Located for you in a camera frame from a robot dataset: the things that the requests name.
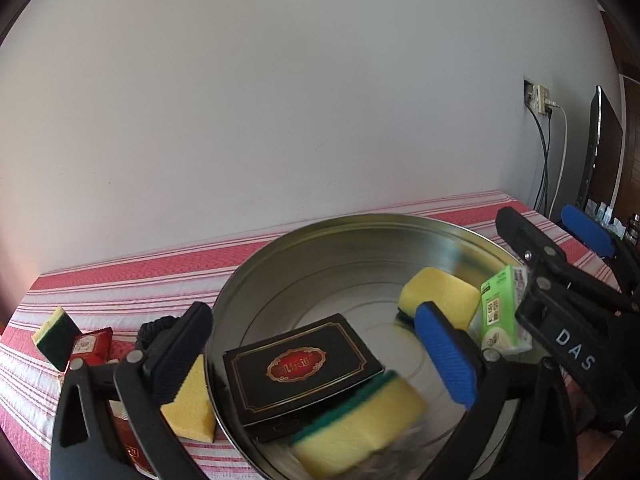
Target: white wall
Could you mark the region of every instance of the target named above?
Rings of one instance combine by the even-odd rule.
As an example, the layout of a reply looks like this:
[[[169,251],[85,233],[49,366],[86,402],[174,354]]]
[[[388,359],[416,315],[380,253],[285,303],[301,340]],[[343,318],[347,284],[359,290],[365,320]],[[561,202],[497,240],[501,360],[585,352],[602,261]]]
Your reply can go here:
[[[594,86],[620,110],[594,0],[33,0],[0,48],[4,293],[390,203],[531,202],[523,76],[567,109],[572,200]]]

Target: red striped fabric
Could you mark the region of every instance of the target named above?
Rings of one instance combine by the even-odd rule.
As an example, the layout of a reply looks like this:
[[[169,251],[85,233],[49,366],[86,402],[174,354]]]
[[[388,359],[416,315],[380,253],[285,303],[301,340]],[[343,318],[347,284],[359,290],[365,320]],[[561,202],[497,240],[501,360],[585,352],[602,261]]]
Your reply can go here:
[[[495,231],[497,211],[510,205],[566,251],[569,261],[616,286],[608,267],[562,229],[499,191],[393,206],[380,212],[414,214],[472,229],[504,246]],[[114,329],[110,358],[132,348],[145,321],[180,315],[195,300],[213,304],[234,269],[291,224],[186,248],[118,258],[39,277],[14,313],[0,341],[0,427],[37,478],[49,479],[49,449],[60,394],[58,373],[33,346],[31,335],[61,304],[83,331]],[[260,476],[221,431],[213,444],[182,440],[211,479]]]

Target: wall outlet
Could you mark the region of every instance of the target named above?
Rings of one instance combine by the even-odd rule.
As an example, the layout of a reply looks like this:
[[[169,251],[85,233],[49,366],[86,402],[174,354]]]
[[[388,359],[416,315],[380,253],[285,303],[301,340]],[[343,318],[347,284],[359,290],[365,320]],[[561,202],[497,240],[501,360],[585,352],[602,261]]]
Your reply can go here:
[[[545,101],[549,99],[549,90],[542,85],[533,85],[533,94],[536,101],[533,107],[534,111],[544,115],[546,113]]]
[[[549,99],[549,90],[542,85],[524,80],[524,102],[534,112],[546,114],[545,100]]]

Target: tv screen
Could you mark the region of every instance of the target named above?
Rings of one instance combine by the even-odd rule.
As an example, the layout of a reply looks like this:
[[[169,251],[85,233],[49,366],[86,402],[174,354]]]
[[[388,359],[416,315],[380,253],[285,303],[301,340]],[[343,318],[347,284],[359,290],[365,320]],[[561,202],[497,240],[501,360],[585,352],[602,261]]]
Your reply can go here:
[[[611,204],[618,179],[623,131],[615,111],[601,86],[591,101],[589,140],[576,207],[584,209],[587,200]]]

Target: green packet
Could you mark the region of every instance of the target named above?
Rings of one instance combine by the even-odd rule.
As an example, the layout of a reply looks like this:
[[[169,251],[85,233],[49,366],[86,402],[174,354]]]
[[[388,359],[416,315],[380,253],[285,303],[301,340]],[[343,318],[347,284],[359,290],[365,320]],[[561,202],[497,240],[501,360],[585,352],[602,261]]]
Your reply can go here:
[[[503,355],[533,348],[531,334],[517,323],[515,313],[527,288],[526,267],[506,266],[480,288],[481,347]]]

